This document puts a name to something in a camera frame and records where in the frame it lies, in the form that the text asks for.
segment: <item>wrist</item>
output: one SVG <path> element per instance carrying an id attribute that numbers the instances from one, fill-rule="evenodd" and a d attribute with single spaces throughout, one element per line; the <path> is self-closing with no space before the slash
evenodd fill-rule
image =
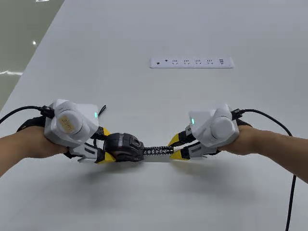
<path id="1" fill-rule="evenodd" d="M 267 145 L 273 142 L 272 138 L 274 137 L 274 134 L 275 133 L 271 131 L 258 130 L 255 144 L 256 153 L 268 156 L 268 153 L 266 152 Z"/>
<path id="2" fill-rule="evenodd" d="M 15 140 L 15 154 L 22 160 L 31 154 L 31 144 L 22 132 L 12 135 Z"/>

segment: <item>socket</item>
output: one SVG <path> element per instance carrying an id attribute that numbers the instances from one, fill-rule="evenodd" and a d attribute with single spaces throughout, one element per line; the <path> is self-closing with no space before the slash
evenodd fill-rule
<path id="1" fill-rule="evenodd" d="M 151 58 L 150 68 L 234 68 L 231 57 Z"/>

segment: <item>hand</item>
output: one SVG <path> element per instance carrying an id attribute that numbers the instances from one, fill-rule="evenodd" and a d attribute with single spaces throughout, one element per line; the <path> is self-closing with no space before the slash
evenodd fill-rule
<path id="1" fill-rule="evenodd" d="M 66 147 L 54 144 L 46 139 L 42 127 L 28 127 L 13 136 L 15 136 L 16 143 L 22 146 L 24 158 L 46 158 L 67 152 Z"/>
<path id="2" fill-rule="evenodd" d="M 218 149 L 238 155 L 257 153 L 257 140 L 262 131 L 247 125 L 239 126 L 239 131 L 240 135 L 233 143 L 219 147 Z"/>

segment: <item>cable connector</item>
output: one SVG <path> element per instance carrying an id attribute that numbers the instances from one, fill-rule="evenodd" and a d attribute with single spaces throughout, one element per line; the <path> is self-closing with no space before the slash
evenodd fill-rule
<path id="1" fill-rule="evenodd" d="M 54 109 L 48 106 L 42 106 L 39 108 L 40 114 L 50 119 L 54 118 Z"/>
<path id="2" fill-rule="evenodd" d="M 243 117 L 243 111 L 240 110 L 239 108 L 231 111 L 231 114 L 232 114 L 232 120 Z"/>

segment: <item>forearm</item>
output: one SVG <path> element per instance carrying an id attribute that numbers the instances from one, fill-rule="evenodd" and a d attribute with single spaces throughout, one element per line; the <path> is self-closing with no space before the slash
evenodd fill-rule
<path id="1" fill-rule="evenodd" d="M 267 156 L 308 183 L 308 140 L 258 131 L 257 153 Z"/>
<path id="2" fill-rule="evenodd" d="M 0 177 L 23 158 L 23 145 L 16 134 L 0 138 Z"/>

